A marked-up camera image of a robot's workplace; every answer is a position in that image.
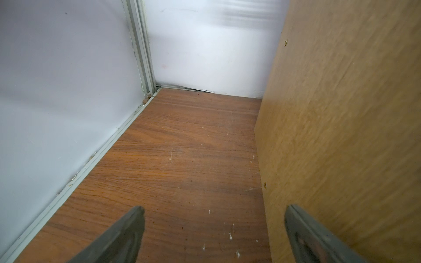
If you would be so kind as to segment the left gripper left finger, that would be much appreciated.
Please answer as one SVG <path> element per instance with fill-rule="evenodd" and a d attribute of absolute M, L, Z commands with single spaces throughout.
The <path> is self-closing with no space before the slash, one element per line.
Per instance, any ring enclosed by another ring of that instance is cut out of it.
<path fill-rule="evenodd" d="M 133 207 L 94 242 L 69 260 L 71 263 L 134 263 L 145 231 L 145 209 Z"/>

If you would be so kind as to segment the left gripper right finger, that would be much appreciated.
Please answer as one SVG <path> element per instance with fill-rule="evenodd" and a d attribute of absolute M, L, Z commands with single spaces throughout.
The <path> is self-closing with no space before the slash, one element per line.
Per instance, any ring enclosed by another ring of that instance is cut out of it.
<path fill-rule="evenodd" d="M 287 206 L 284 221 L 297 263 L 367 262 L 296 204 Z"/>

